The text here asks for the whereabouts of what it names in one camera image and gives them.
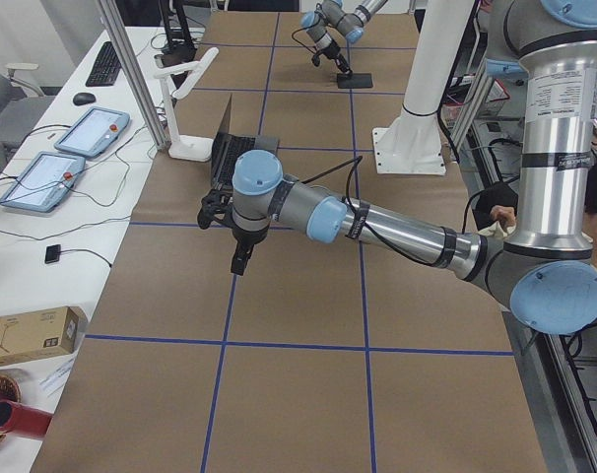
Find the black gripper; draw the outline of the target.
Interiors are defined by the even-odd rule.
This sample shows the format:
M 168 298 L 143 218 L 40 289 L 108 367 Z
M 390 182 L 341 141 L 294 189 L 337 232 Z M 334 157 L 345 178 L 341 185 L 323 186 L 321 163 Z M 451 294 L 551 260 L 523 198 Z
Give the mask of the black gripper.
M 233 274 L 243 274 L 252 255 L 253 247 L 266 238 L 267 229 L 247 231 L 235 227 L 232 230 L 232 235 L 235 238 L 237 245 L 232 256 L 231 272 Z
M 336 42 L 331 42 L 323 48 L 323 54 L 330 60 L 336 61 L 339 74 L 343 77 L 352 77 L 353 70 L 344 56 L 341 56 L 341 50 Z

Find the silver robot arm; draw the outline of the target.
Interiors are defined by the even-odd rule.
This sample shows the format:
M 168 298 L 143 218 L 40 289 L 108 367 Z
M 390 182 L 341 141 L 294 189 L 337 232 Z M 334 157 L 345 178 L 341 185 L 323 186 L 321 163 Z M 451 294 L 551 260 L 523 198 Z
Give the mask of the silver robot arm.
M 343 78 L 351 79 L 354 73 L 328 28 L 336 30 L 347 43 L 355 43 L 364 35 L 365 25 L 386 3 L 386 0 L 365 0 L 347 13 L 342 1 L 326 0 L 305 13 L 300 26 L 314 42 L 312 64 L 319 66 L 320 57 L 325 56 L 335 63 Z
M 582 233 L 597 84 L 597 1 L 497 1 L 489 52 L 528 75 L 517 225 L 506 239 L 459 234 L 284 173 L 249 151 L 232 178 L 233 234 L 265 237 L 278 221 L 329 243 L 337 236 L 384 245 L 445 268 L 534 330 L 565 335 L 597 318 L 597 271 Z

